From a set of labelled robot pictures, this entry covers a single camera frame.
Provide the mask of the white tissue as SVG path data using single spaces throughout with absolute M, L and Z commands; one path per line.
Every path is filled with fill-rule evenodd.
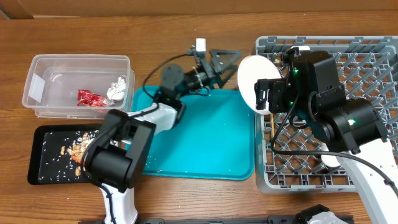
M 106 92 L 107 98 L 114 101 L 121 101 L 124 98 L 126 91 L 125 79 L 119 77 L 118 81 L 112 83 Z

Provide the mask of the wooden chopstick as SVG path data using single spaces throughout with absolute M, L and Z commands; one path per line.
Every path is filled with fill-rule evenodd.
M 275 136 L 275 123 L 274 123 L 274 114 L 270 114 L 270 124 L 271 124 L 271 136 L 270 140 L 272 140 Z

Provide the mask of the red snack wrapper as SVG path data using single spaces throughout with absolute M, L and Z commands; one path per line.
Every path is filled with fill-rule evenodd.
M 78 90 L 77 100 L 77 106 L 108 107 L 114 105 L 113 100 L 94 94 L 89 90 Z

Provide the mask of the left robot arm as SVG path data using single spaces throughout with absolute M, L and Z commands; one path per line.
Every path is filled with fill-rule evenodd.
M 157 66 L 161 84 L 152 104 L 136 112 L 110 110 L 96 138 L 81 158 L 81 173 L 103 194 L 106 215 L 103 223 L 138 223 L 134 205 L 134 187 L 146 165 L 153 138 L 174 128 L 182 119 L 184 96 L 200 95 L 215 85 L 222 88 L 237 71 L 240 50 L 209 51 L 192 47 L 186 53 L 196 65 L 189 72 L 174 64 L 173 58 Z

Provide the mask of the white plate with peanuts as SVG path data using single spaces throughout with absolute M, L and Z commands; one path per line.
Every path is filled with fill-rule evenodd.
M 245 57 L 238 66 L 237 71 L 239 92 L 245 103 L 254 112 L 262 115 L 269 115 L 269 104 L 266 102 L 266 108 L 256 109 L 256 94 L 254 84 L 258 79 L 276 79 L 281 78 L 277 67 L 266 57 L 262 55 L 250 55 Z

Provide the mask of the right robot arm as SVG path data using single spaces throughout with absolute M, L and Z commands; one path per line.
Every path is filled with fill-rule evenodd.
M 292 47 L 281 60 L 284 78 L 259 78 L 254 84 L 256 109 L 298 117 L 325 151 L 275 153 L 335 156 L 353 181 L 373 223 L 397 223 L 397 164 L 384 122 L 374 105 L 348 99 L 335 59 L 326 51 Z

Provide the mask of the orange carrot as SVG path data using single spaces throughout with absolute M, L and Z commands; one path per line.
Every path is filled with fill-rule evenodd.
M 81 159 L 79 157 L 77 157 L 77 156 L 72 155 L 72 159 L 74 161 L 76 161 L 77 163 L 79 163 L 79 164 L 81 163 Z

